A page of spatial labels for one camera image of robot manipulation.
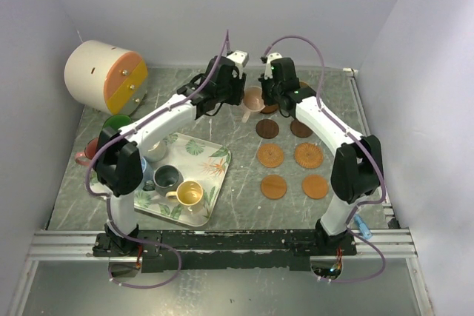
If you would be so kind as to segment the pink mug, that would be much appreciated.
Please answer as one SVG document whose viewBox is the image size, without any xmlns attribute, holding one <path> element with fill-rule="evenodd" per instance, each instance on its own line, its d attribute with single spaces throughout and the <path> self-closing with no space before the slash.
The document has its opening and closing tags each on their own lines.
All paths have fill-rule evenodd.
<svg viewBox="0 0 474 316">
<path fill-rule="evenodd" d="M 252 114 L 261 112 L 265 108 L 264 99 L 262 98 L 262 89 L 257 86 L 248 87 L 244 91 L 242 106 L 244 114 L 241 122 L 246 123 Z"/>
</svg>

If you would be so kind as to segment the hidden light wood coaster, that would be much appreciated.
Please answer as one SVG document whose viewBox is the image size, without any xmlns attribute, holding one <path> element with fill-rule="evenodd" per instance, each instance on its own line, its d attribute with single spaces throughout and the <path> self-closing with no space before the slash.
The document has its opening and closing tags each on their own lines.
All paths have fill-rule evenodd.
<svg viewBox="0 0 474 316">
<path fill-rule="evenodd" d="M 327 195 L 329 186 L 324 177 L 320 175 L 308 175 L 302 181 L 302 189 L 308 198 L 318 200 Z"/>
</svg>

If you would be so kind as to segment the smooth light wood coaster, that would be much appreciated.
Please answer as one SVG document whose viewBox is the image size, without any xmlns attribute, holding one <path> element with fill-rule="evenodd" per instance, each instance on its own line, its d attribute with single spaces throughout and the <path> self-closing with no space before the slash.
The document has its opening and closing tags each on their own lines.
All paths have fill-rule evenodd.
<svg viewBox="0 0 474 316">
<path fill-rule="evenodd" d="M 280 175 L 267 175 L 261 180 L 261 192 L 270 199 L 283 198 L 287 192 L 287 183 Z"/>
</svg>

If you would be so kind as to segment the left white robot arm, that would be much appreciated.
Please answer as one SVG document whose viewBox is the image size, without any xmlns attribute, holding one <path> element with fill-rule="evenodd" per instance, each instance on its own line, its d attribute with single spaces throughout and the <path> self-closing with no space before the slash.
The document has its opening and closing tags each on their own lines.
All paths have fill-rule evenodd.
<svg viewBox="0 0 474 316">
<path fill-rule="evenodd" d="M 107 127 L 100 132 L 92 168 L 106 190 L 102 193 L 107 208 L 104 229 L 117 253 L 128 256 L 138 247 L 134 191 L 143 178 L 142 157 L 170 133 L 217 113 L 222 104 L 238 106 L 244 97 L 248 61 L 248 54 L 238 50 L 216 56 L 205 73 L 180 87 L 158 109 L 119 130 Z"/>
</svg>

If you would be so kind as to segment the beige mug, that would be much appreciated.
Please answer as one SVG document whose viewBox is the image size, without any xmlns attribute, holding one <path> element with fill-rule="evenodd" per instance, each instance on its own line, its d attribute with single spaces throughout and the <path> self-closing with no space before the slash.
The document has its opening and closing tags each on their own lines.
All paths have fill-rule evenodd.
<svg viewBox="0 0 474 316">
<path fill-rule="evenodd" d="M 164 140 L 156 142 L 151 148 L 146 151 L 144 157 L 151 163 L 162 160 L 167 154 L 167 144 Z"/>
</svg>

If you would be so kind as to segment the dark wood coaster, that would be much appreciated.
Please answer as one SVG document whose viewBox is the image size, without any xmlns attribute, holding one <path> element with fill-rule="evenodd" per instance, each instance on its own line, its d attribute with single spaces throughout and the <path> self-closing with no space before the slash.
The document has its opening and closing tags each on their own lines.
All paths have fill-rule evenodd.
<svg viewBox="0 0 474 316">
<path fill-rule="evenodd" d="M 290 130 L 298 138 L 309 138 L 313 131 L 298 120 L 293 120 L 290 124 Z"/>
</svg>

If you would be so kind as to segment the large woven rattan coaster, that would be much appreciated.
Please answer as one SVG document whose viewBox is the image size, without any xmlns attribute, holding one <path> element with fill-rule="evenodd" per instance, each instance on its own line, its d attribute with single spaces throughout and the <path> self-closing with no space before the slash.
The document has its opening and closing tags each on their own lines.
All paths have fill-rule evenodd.
<svg viewBox="0 0 474 316">
<path fill-rule="evenodd" d="M 295 148 L 294 159 L 305 169 L 315 169 L 322 165 L 324 154 L 319 146 L 304 142 Z"/>
</svg>

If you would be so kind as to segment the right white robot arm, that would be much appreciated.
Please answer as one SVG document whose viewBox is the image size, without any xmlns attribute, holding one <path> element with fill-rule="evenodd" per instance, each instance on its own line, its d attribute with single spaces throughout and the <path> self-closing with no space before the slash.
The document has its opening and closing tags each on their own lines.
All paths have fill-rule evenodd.
<svg viewBox="0 0 474 316">
<path fill-rule="evenodd" d="M 328 109 L 318 93 L 300 85 L 293 60 L 279 53 L 263 57 L 264 74 L 258 79 L 266 105 L 277 104 L 291 118 L 310 128 L 334 156 L 330 184 L 334 196 L 317 221 L 314 245 L 323 255 L 332 254 L 348 235 L 348 226 L 358 209 L 376 205 L 383 182 L 381 143 L 374 135 L 362 135 Z"/>
</svg>

